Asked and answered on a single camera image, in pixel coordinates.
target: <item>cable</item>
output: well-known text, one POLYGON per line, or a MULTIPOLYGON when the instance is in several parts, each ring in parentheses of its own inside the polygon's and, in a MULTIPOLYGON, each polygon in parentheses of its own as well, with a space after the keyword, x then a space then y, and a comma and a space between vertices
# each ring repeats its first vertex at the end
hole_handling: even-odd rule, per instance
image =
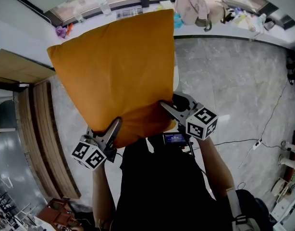
POLYGON ((242 190, 242 189, 245 188, 245 186, 246 186, 246 183, 245 183, 245 182, 241 182, 241 183, 238 184, 237 189, 238 189, 238 190, 242 190))
POLYGON ((290 152, 290 151, 292 151, 292 152, 295 152, 295 150, 292 150, 292 149, 283 149, 281 146, 279 146, 279 145, 275 145, 275 146, 267 146, 267 145, 265 145, 263 142, 261 142, 262 143, 262 145, 264 145, 265 147, 267 147, 267 148, 276 148, 276 147, 279 147, 282 151, 288 151, 288 152, 290 152))
POLYGON ((252 150, 252 147, 248 150, 246 157, 243 159, 243 161, 240 163, 240 165, 238 166, 238 168, 244 163, 244 161, 247 159, 250 151, 252 150))
POLYGON ((83 218, 83 219, 75 219, 75 220, 86 220, 90 224, 90 226, 92 226, 91 223, 88 221, 88 219, 83 218))
POLYGON ((271 114, 269 120, 267 121, 267 123, 266 123, 266 125, 265 125, 265 128, 264 128, 264 130, 263 130, 263 132, 262 132, 262 135, 261 135, 261 140, 262 140, 262 138, 263 138, 263 134, 264 134, 264 132, 265 132, 265 129, 266 129, 266 127, 267 127, 269 121, 271 120, 271 118, 272 118, 272 116, 273 116, 273 112, 274 112, 274 110, 276 109, 276 107, 277 107, 278 104, 279 104, 279 100, 280 100, 280 98, 281 98, 282 95, 283 95, 283 92, 284 92, 284 89, 285 89, 286 85, 287 85, 287 80, 286 80, 285 86, 284 86, 283 89, 282 89, 281 95, 279 96, 278 101, 277 101, 275 107, 273 108, 272 114, 271 114))
POLYGON ((51 20, 49 18, 47 18, 45 15, 41 14, 39 11, 35 10, 34 8, 30 7, 28 4, 24 3, 23 1, 17 0, 20 3, 24 4, 25 6, 29 7, 30 9, 32 9, 33 11, 37 12, 39 15, 41 15, 42 17, 46 18, 49 20, 49 23, 52 25, 51 20))
POLYGON ((244 142, 244 141, 257 141, 258 139, 248 139, 248 140, 243 140, 243 141, 230 141, 230 142, 223 142, 220 144, 215 144, 215 146, 217 145, 221 145, 221 144, 229 144, 229 143, 237 143, 237 142, 244 142))

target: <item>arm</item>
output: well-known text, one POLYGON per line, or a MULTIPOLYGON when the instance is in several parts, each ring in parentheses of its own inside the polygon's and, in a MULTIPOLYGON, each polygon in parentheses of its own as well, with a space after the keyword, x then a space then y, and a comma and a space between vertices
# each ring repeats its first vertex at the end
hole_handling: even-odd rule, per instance
POLYGON ((206 140, 197 140, 202 152, 203 162, 209 185, 215 198, 221 199, 226 196, 226 190, 234 188, 233 177, 216 150, 210 137, 206 140))
POLYGON ((95 227, 109 230, 115 213, 115 205, 107 182, 105 164, 93 172, 93 216, 95 227))

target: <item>pink bag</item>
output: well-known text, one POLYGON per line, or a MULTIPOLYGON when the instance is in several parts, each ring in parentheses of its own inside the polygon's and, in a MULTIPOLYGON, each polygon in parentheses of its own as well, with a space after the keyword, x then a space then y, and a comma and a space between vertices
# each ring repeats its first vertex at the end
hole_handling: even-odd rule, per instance
POLYGON ((175 0, 174 8, 175 12, 180 14, 185 25, 192 25, 196 22, 197 11, 189 0, 175 0))
POLYGON ((206 20, 209 13, 205 0, 175 0, 174 8, 185 25, 194 24, 197 18, 206 20))

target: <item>strap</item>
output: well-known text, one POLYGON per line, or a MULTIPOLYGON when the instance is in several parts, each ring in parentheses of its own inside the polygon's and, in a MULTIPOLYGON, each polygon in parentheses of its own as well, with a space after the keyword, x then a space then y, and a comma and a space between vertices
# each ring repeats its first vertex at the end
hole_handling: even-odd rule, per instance
POLYGON ((204 28, 204 32, 208 32, 211 31, 212 25, 211 25, 211 20, 208 20, 209 22, 209 28, 207 28, 207 26, 204 28))
POLYGON ((222 7, 223 8, 223 19, 222 19, 222 21, 220 21, 221 23, 223 23, 223 24, 225 24, 225 8, 224 7, 222 7))
POLYGON ((233 218, 236 218, 237 216, 241 216, 242 211, 239 206, 239 201, 238 201, 238 197, 237 197, 237 193, 236 193, 235 189, 230 188, 230 189, 227 189, 226 192, 228 195, 233 218))

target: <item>power strip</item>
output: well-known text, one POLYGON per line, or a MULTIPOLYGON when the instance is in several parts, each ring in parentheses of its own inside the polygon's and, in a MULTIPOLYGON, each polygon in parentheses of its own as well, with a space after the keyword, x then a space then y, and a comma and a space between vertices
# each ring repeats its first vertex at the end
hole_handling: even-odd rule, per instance
POLYGON ((262 139, 257 140, 253 145, 252 145, 252 150, 254 151, 256 148, 258 148, 262 144, 262 139))

